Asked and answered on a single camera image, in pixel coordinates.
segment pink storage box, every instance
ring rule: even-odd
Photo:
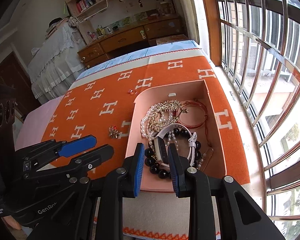
[[[175,96],[169,97],[169,94],[175,93]],[[214,115],[212,103],[209,96],[209,91],[205,80],[183,82],[172,85],[165,85],[159,87],[149,88],[141,92],[134,101],[135,107],[132,116],[132,122],[130,127],[130,134],[128,139],[128,145],[126,150],[126,157],[133,155],[137,143],[142,142],[145,145],[145,149],[148,148],[148,139],[143,138],[140,132],[141,119],[146,115],[149,108],[157,104],[158,102],[164,102],[167,100],[178,100],[181,102],[187,100],[198,99],[202,102],[208,111],[208,138],[212,144],[214,150],[207,167],[204,172],[211,177],[222,178],[226,175],[226,162],[223,153],[223,147],[221,143],[220,133],[218,129],[217,120]],[[181,114],[180,121],[187,125],[195,125],[203,120],[203,112],[200,108],[190,106],[187,107],[189,113]],[[201,142],[200,152],[203,154],[207,147],[207,140],[205,135],[205,128],[202,126],[199,129],[191,130],[197,133],[197,140]],[[187,146],[187,140],[180,135],[177,137],[179,155],[187,157],[189,148]],[[144,166],[141,190],[156,191],[156,192],[173,192],[172,182],[169,179],[160,179],[157,175],[151,174],[149,167]]]

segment door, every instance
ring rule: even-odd
[[[30,78],[13,52],[0,63],[0,84],[16,89],[16,109],[22,116],[41,106],[32,93]]]

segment pearl necklace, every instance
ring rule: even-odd
[[[156,111],[157,110],[157,104],[151,106],[149,108],[149,110],[147,111],[146,115],[144,118],[141,119],[141,122],[140,122],[140,125],[141,125],[141,134],[143,137],[147,138],[148,141],[149,141],[149,146],[150,148],[154,151],[154,145],[153,145],[153,140],[154,140],[154,137],[156,135],[155,131],[152,130],[151,128],[149,128],[149,122],[148,122],[148,119],[149,119],[149,116],[150,114],[153,112],[153,111]],[[158,119],[158,123],[163,123],[165,122],[165,118],[164,118],[164,112],[163,111],[160,111],[160,117]],[[169,111],[169,117],[168,117],[168,121],[171,121],[173,119],[173,112],[172,111]],[[173,143],[175,144],[177,150],[178,150],[178,143],[177,143],[177,140],[176,140],[176,136],[175,134],[173,133],[173,130],[169,131],[168,132],[168,140],[167,140],[167,143],[166,143],[166,146],[169,146],[169,144],[171,143],[171,141],[173,141]]]

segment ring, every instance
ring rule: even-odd
[[[135,95],[135,94],[137,93],[137,91],[136,91],[136,90],[130,89],[130,90],[128,91],[128,93],[129,93],[130,95]]]

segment pink blanket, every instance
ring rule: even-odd
[[[15,143],[16,150],[41,142],[44,131],[62,98],[63,96],[50,100],[28,114]]]

